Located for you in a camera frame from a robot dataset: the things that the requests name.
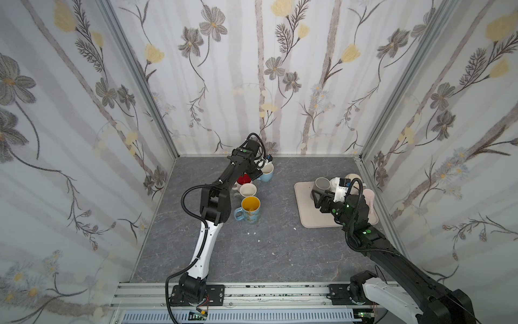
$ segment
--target light blue mug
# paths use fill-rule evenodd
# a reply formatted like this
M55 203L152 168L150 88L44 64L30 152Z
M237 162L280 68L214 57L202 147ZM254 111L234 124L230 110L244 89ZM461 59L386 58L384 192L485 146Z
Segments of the light blue mug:
M271 163L266 164L261 168L263 174L258 178L261 181L268 182L274 176L274 165Z
M234 211L236 220L245 220L248 223L256 223L259 220L261 201L255 196L246 197L241 202L241 207Z

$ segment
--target wallpaper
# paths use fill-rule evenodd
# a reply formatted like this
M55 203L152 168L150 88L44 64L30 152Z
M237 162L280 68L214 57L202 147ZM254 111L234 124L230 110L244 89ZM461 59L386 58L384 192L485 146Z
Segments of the wallpaper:
M517 10L461 1L364 161L412 261L483 323L518 315Z
M181 154L359 154L440 5L111 3Z
M2 322L108 322L173 159L94 2L0 3Z

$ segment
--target wall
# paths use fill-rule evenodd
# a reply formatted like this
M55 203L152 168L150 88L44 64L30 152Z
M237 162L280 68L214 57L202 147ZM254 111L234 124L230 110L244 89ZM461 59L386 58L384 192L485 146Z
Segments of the wall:
M173 160L94 2L1 2L0 48L2 321L108 322Z
M440 4L111 3L183 154L359 154Z
M518 6L461 1L365 162L413 262L516 322Z

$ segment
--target gray marble tabletop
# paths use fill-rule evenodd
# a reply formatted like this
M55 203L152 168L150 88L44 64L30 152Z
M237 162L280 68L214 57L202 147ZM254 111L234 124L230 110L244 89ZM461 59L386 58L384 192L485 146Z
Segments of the gray marble tabletop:
M374 263L351 251L340 228L307 229L300 223L294 185L318 177L358 173L352 158L274 158L270 182L254 181L261 200L256 224L236 221L223 224L210 259L208 282L349 281ZM226 158L179 158L152 225L133 283L163 282L186 267L198 240L200 222L187 215L180 197L189 187L217 179ZM200 191L185 201L199 212ZM240 200L232 198L232 209Z

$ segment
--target blue mug handle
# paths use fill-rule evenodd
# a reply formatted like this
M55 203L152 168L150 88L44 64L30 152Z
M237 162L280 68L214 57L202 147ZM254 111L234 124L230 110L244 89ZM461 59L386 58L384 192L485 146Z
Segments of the blue mug handle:
M243 207L236 208L236 210L234 211L234 218L236 220L242 220L244 218Z

